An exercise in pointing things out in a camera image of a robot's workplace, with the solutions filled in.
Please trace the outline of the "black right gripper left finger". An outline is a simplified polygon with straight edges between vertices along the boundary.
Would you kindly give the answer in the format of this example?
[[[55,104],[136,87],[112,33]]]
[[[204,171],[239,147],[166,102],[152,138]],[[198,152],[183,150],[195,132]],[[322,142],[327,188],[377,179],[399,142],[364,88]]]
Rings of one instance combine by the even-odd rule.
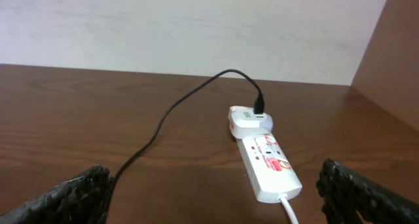
[[[1,224],[105,223],[113,186],[109,169],[95,165],[1,215]]]

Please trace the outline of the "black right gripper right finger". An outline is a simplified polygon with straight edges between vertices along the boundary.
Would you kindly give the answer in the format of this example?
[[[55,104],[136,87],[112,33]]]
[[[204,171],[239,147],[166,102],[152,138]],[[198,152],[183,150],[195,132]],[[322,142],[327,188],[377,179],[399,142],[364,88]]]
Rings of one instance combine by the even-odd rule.
[[[332,159],[323,162],[316,187],[328,224],[364,221],[418,224],[418,204]]]

